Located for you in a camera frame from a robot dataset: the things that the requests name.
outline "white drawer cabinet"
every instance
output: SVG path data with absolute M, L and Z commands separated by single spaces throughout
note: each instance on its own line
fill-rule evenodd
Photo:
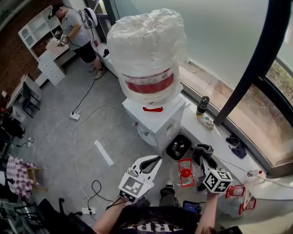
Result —
M 65 77 L 63 69 L 54 61 L 50 53 L 43 53 L 40 56 L 40 62 L 38 68 L 41 72 L 48 77 L 53 85 L 58 84 L 60 80 Z

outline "black cable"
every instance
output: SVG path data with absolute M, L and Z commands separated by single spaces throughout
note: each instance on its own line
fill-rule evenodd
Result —
M 96 219 L 92 216 L 92 212 L 90 212 L 90 215 L 91 215 L 91 217 L 93 218 L 93 220 L 95 220 L 96 221 Z
M 26 145 L 26 148 L 28 148 L 28 143 L 29 142 L 34 143 L 35 138 L 31 138 L 30 140 L 27 140 L 27 142 L 23 143 L 22 145 L 18 145 L 18 144 L 14 144 L 14 143 L 12 143 L 12 144 L 15 145 L 16 147 L 22 147 L 22 146 Z
M 95 182 L 98 182 L 99 185 L 100 185 L 100 189 L 99 189 L 99 191 L 97 191 L 97 192 L 96 192 L 95 189 L 93 188 L 93 184 L 94 184 Z M 104 199 L 104 200 L 106 200 L 106 201 L 108 201 L 108 202 L 113 202 L 112 200 L 106 199 L 106 198 L 104 198 L 104 197 L 102 197 L 101 195 L 98 194 L 98 193 L 102 190 L 102 185 L 101 185 L 100 181 L 98 181 L 98 180 L 94 180 L 94 181 L 92 182 L 92 190 L 94 191 L 95 195 L 91 196 L 91 197 L 88 199 L 88 201 L 87 201 L 87 208 L 88 208 L 88 210 L 90 211 L 90 215 L 92 215 L 92 212 L 91 212 L 91 209 L 90 209 L 90 206 L 89 206 L 89 202 L 90 202 L 90 200 L 91 200 L 93 197 L 95 197 L 95 196 L 99 196 L 100 198 L 102 198 L 102 199 Z
M 128 201 L 124 201 L 124 202 L 120 202 L 120 203 L 117 203 L 117 204 L 110 205 L 110 206 L 108 206 L 108 207 L 106 208 L 106 210 L 108 210 L 110 207 L 118 206 L 118 205 L 120 205 L 120 204 L 122 204 L 122 203 L 125 203 L 125 202 L 128 202 Z
M 77 105 L 77 107 L 73 110 L 72 114 L 74 114 L 74 111 L 79 107 L 79 105 L 81 104 L 81 102 L 83 101 L 83 99 L 85 99 L 85 97 L 88 95 L 88 93 L 91 91 L 93 84 L 95 83 L 96 80 L 93 80 L 92 86 L 90 87 L 90 89 L 88 90 L 88 92 L 84 95 L 84 97 L 82 98 L 82 100 L 79 102 L 79 104 Z

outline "black shorts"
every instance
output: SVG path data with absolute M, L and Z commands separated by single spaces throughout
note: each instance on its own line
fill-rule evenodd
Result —
M 93 50 L 90 41 L 86 43 L 84 46 L 73 51 L 87 64 L 94 61 L 97 57 L 96 52 Z

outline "white wall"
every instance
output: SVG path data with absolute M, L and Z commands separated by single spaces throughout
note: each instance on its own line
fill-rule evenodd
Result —
M 268 0 L 115 0 L 120 18 L 169 8 L 181 14 L 187 53 L 235 88 L 258 43 Z

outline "window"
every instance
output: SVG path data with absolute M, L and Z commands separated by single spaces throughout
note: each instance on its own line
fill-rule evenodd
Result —
M 102 0 L 85 0 L 85 3 L 95 12 L 98 20 L 96 30 L 101 42 L 105 42 L 107 34 L 111 29 L 111 24 L 109 21 L 109 16 L 106 12 L 104 2 Z
M 276 61 L 274 61 L 266 76 L 293 105 L 293 77 Z
M 192 62 L 180 66 L 179 70 L 180 79 L 201 96 L 208 96 L 218 110 L 221 110 L 233 93 L 233 89 L 227 84 Z
M 273 166 L 293 161 L 293 128 L 255 85 L 228 115 Z

